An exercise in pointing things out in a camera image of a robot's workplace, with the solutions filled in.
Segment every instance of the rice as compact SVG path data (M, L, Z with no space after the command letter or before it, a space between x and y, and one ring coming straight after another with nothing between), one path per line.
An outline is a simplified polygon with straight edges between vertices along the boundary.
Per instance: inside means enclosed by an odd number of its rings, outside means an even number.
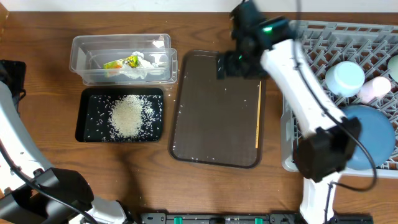
M115 101L111 108L111 118L109 122L114 128L111 138L114 137L136 137L142 131L144 118L143 107L150 106L150 102L140 99L136 95L128 95L121 100Z

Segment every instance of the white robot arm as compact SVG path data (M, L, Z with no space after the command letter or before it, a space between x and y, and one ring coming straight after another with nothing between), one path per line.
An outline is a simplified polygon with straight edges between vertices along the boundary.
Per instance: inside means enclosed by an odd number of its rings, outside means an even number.
M284 93L300 123L300 130L303 136L308 138L315 135L318 128L327 130L336 126L336 124L323 114L323 110L312 97L295 69L296 65L292 53L293 45L297 48L297 59L301 63L301 70L317 97L323 102L329 113L339 122L345 115L326 96L318 80L315 79L301 51L300 43L289 39L275 44L273 50L264 51L260 63L264 70L275 80L282 93ZM312 179L304 179L304 193L300 213L308 224L321 224L324 222L329 183L338 182L340 176L340 173L334 172L318 183L315 183ZM328 220L334 216L334 194L335 188L331 190L330 194L327 211Z
M44 179L45 177L40 177L40 170L41 172L51 170L53 169L53 165L37 149L19 118L10 89L3 82L0 82L0 127L0 147L6 150L7 155L14 161L15 165L18 166L23 175L25 175L28 180L37 178L38 180L35 181L38 182L40 182L40 179ZM19 203L17 202L18 200L14 199L18 197L17 194L19 190L21 192L23 191L21 187L25 182L11 171L10 166L3 156L0 156L0 178L0 189L6 196L0 200L0 218L14 223L27 223L26 220L29 220L29 223L36 223L36 220L40 220L40 222L43 223L53 223L52 221L56 220L56 216L59 213L63 213L62 210L69 210L69 208L57 202L47 202L44 210L47 210L49 214L54 214L53 216L55 218L52 220L52 217L49 216L46 221L45 217L40 217L40 215L35 214L33 212L34 209L32 211L26 206L16 206ZM90 207L87 213L98 223L134 223L127 209L123 209L123 206L117 201L106 201L100 197L94 196ZM77 215L71 219L69 223L81 223L82 220L84 220L83 215Z

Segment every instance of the plastic container lid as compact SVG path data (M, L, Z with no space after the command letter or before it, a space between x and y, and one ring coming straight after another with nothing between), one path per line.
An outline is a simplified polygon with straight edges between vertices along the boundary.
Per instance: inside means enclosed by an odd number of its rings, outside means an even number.
M104 69L104 64L140 52L155 68ZM75 37L70 70L86 85L159 84L177 81L177 51L167 34L87 35Z

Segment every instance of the gray dish rack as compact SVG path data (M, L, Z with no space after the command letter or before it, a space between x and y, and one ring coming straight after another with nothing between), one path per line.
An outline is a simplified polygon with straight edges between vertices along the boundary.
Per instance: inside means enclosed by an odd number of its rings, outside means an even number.
M345 98L334 95L325 84L326 71L342 61L359 64L366 82L382 76L390 79L392 90L381 100L373 100L368 106L383 112L392 123L398 139L398 83L390 76L388 60L398 55L398 26L351 24L342 22L301 21L298 36L315 76L325 93L342 108L360 104L356 96ZM280 119L282 166L287 171L297 171L292 153L302 137L297 120L286 99L283 99L283 115ZM346 169L346 175L371 177L371 170ZM377 168L383 178L398 179L398 141L391 157Z

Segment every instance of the black cable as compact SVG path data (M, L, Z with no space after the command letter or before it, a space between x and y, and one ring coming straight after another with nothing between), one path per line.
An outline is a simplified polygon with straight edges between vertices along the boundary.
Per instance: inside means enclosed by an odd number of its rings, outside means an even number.
M16 100L16 102L14 103L14 106L16 106L25 96L26 96L26 90L25 89L22 89L20 92L19 92L19 97L18 97L18 100Z
M294 44L293 44L293 58L294 58L296 69L297 69L298 73L300 74L300 77L303 80L305 86L310 91L312 97L317 102L319 107L323 110L324 114L327 115L348 137L350 137L358 145L359 148L361 148L361 150L365 154L366 158L370 162L371 167L372 167L372 171L373 171L373 181L371 182L370 185L368 185L365 188L352 187L352 186L349 186L349 185L346 185L346 184L337 183L337 182L331 182L329 184L329 191L328 191L328 196L326 198L326 209L325 209L325 223L327 223L327 211L328 211L328 206L329 206L329 201L330 201L330 192L331 192L331 189L333 188L333 184L334 185L338 185L340 187L344 187L344 188L349 189L349 190L356 191L356 192L366 192L368 190L371 190L376 185L376 183L377 183L377 170L376 170L376 164L374 163L373 158L370 155L370 153L368 152L368 150L366 150L366 148L363 146L363 144L355 136L353 136L353 134L348 129L346 129L343 124L341 124L339 121L337 121L328 112L327 108L324 107L324 105L321 103L321 101L318 99L316 94L311 89L310 85L308 84L307 80L305 79L305 77L303 75L303 72L300 69L300 62L299 62L299 60L297 58L297 47L296 47L295 42L297 40L298 31L299 31L299 28L300 28L301 13L302 13L301 0L296 0L296 4L297 4L297 18L296 18L296 24L295 24L295 35L296 36L294 38Z
M63 201L61 201L60 199L58 199L58 198L56 198L56 197L54 197L54 196L48 194L47 192L45 192L45 191L43 191L43 190L41 189L41 186L32 184L32 183L25 177L25 174L23 174L23 173L19 170L19 168L15 165L14 161L12 161L12 159L8 156L8 153L7 153L6 150L4 149L4 147L3 147L1 141L0 141L0 152L1 152L1 155L3 156L4 160L7 162L8 166L10 167L11 171L13 171L19 178L21 178L21 179L26 183L26 185L28 185L30 188L36 190L38 193L40 193L40 194L46 196L47 198L49 198L49 199L51 199L51 200L54 200L54 201L56 201L56 202L58 202L58 203L61 203L62 205L66 206L66 207L68 207L68 208L70 208L70 209L72 209L74 212L77 212L77 213L83 215L90 223L92 223L92 224L98 224L98 222L97 222L91 215L89 215L88 213L86 213L85 211L83 211L83 210L81 210L81 209L79 209L79 208L76 208L76 207L74 207L73 205L71 205L71 204L69 204L69 203L67 203L67 202L63 202Z
M328 209L329 209L329 201L330 201L330 194L333 188L333 184L329 184L328 196L326 197L326 208L325 208L325 224L328 223Z

